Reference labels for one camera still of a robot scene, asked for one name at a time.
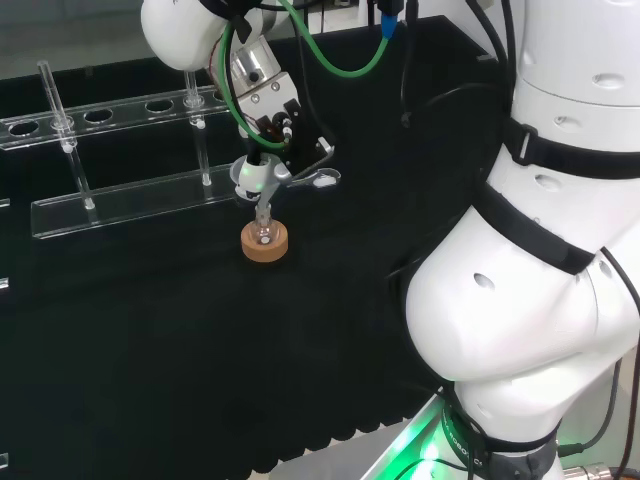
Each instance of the metal connector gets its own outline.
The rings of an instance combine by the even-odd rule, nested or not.
[[[585,467],[567,468],[564,471],[565,480],[612,480],[613,475],[608,467],[602,463]]]

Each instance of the black strap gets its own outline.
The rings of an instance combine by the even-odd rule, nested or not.
[[[582,272],[595,257],[542,228],[486,182],[478,186],[473,206],[511,243],[570,275]]]
[[[556,425],[556,427],[548,434],[538,440],[534,440],[531,442],[510,442],[508,440],[501,440],[499,438],[492,437],[483,437],[480,433],[476,432],[466,421],[464,421],[460,415],[458,415],[451,407],[445,407],[445,412],[443,415],[448,415],[451,419],[452,426],[454,431],[460,433],[465,442],[470,442],[473,437],[481,437],[482,441],[479,442],[484,446],[486,452],[495,453],[521,453],[521,452],[530,452],[535,450],[536,448],[540,448],[543,445],[549,443],[549,441],[553,440],[558,433],[558,429],[560,428],[560,424]]]
[[[552,142],[538,136],[538,131],[507,118],[503,126],[503,143],[514,162],[538,165],[576,177],[602,180],[640,178],[640,153],[602,152]]]

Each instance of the green cable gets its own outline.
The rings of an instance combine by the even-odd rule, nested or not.
[[[307,26],[304,24],[304,21],[300,18],[300,16],[298,15],[298,12],[296,12],[296,9],[293,7],[293,5],[291,5],[291,3],[289,3],[287,0],[279,0],[279,1],[282,4],[282,6],[287,10],[287,12],[289,12],[289,15],[291,15],[291,18],[293,18],[293,20],[296,22],[296,25],[298,25],[298,29],[302,33],[302,36],[304,37],[304,39],[309,44],[309,47],[311,47],[311,51],[316,56],[318,61],[322,64],[324,68],[326,68],[328,71],[330,71],[334,75],[337,75],[338,77],[357,78],[357,77],[366,75],[373,69],[373,67],[375,67],[378,64],[378,62],[380,61],[380,58],[382,58],[382,54],[387,48],[387,44],[389,43],[389,40],[383,37],[382,40],[380,41],[380,46],[378,46],[378,50],[376,51],[376,54],[373,56],[371,61],[367,63],[364,67],[358,70],[354,70],[353,72],[349,72],[347,70],[342,70],[338,67],[335,67],[331,64],[331,62],[329,62],[329,60],[327,60],[327,57],[325,57],[324,54],[320,51],[315,40],[309,33]]]
[[[251,127],[247,124],[242,114],[238,112],[235,105],[233,104],[233,101],[231,101],[231,92],[229,91],[229,87],[227,86],[227,75],[226,75],[226,68],[225,68],[225,61],[224,61],[224,55],[225,55],[225,52],[227,51],[227,48],[231,48],[230,37],[231,37],[231,25],[227,25],[227,28],[224,30],[224,33],[222,34],[222,40],[220,41],[220,53],[218,54],[218,79],[220,81],[220,87],[222,90],[222,98],[224,98],[224,101],[226,102],[227,107],[229,107],[229,111],[231,112],[231,115],[233,115],[233,118],[236,120],[236,122],[238,122],[238,125],[240,125],[240,127],[245,132],[247,132],[247,135],[249,135],[256,142],[258,142],[259,144],[267,148],[274,149],[274,150],[282,150],[287,146],[285,143],[270,142],[262,138],[256,132],[254,132],[251,129]]]

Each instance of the cork base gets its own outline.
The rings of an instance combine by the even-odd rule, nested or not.
[[[269,245],[258,245],[251,240],[249,236],[250,222],[246,227],[242,229],[240,234],[240,241],[242,242],[242,251],[249,260],[253,260],[258,263],[271,263],[276,260],[280,260],[284,257],[289,249],[289,233],[287,228],[277,220],[273,220],[280,229],[280,236],[277,241],[270,243]]]

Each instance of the white robot body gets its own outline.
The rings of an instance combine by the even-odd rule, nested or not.
[[[533,0],[526,12],[513,117],[558,143],[640,152],[640,65],[632,60],[640,2]],[[567,242],[592,253],[607,246],[640,285],[640,180],[523,167],[503,147],[488,183]],[[474,208],[414,276],[406,312],[419,353],[456,382],[465,411],[489,436],[520,443],[550,434],[640,328],[631,295],[600,254],[569,275],[512,244]],[[556,477],[557,459],[545,479]]]
[[[252,31],[245,44],[252,44],[287,18],[286,12],[250,10],[245,19]],[[156,56],[171,68],[189,72],[209,68],[211,52],[227,26],[225,19],[198,0],[144,0],[141,20],[144,36]],[[241,47],[234,36],[231,50]]]

